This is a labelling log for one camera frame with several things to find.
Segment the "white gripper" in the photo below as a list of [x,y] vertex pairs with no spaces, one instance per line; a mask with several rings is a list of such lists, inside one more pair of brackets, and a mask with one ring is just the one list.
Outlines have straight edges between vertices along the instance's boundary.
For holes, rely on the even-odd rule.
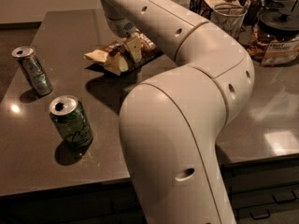
[[114,35],[118,37],[127,37],[124,46],[130,53],[134,62],[139,63],[142,58],[141,41],[137,35],[132,35],[136,30],[135,26],[105,0],[101,0],[101,4],[109,28]]

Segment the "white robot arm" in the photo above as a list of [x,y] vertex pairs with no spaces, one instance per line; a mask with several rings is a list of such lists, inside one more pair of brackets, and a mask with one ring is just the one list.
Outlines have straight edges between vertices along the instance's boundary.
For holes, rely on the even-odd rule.
[[101,0],[116,35],[131,22],[175,68],[135,86],[122,152],[148,224],[236,224],[215,143],[243,109],[253,62],[221,28],[171,0]]

